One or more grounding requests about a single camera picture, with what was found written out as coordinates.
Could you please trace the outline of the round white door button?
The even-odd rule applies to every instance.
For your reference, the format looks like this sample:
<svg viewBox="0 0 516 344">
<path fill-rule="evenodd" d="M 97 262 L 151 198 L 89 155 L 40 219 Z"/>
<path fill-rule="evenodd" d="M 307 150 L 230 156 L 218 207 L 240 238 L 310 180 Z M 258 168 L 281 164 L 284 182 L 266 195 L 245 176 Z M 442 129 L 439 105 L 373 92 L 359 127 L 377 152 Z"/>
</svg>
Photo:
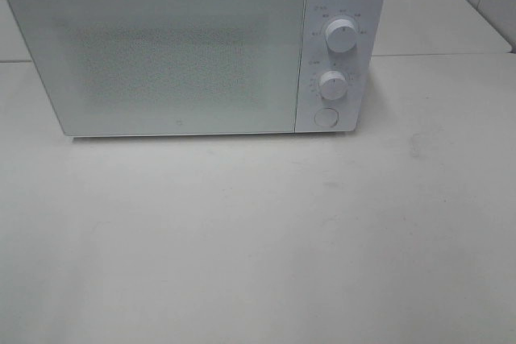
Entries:
<svg viewBox="0 0 516 344">
<path fill-rule="evenodd" d="M 339 112 L 332 108 L 323 108 L 314 116 L 314 123 L 323 128 L 332 128 L 339 121 Z"/>
</svg>

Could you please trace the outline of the white microwave door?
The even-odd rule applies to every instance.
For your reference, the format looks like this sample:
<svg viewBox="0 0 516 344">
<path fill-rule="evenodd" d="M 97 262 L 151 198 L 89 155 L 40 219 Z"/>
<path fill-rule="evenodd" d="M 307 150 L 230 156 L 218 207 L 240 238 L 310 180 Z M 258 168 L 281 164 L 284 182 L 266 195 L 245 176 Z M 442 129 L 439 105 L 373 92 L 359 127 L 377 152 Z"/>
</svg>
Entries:
<svg viewBox="0 0 516 344">
<path fill-rule="evenodd" d="M 8 0 L 72 137 L 290 132 L 305 0 Z"/>
</svg>

